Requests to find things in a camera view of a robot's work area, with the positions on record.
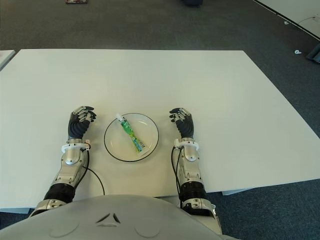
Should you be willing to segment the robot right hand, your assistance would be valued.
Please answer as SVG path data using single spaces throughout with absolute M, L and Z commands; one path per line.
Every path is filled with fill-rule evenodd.
M 194 122 L 192 114 L 183 107 L 174 108 L 169 111 L 170 121 L 175 123 L 181 138 L 194 138 Z

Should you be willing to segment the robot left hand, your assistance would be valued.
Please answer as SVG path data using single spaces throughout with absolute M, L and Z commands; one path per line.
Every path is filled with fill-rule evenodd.
M 91 123 L 96 119 L 94 108 L 91 106 L 80 106 L 70 114 L 68 122 L 68 140 L 83 139 Z

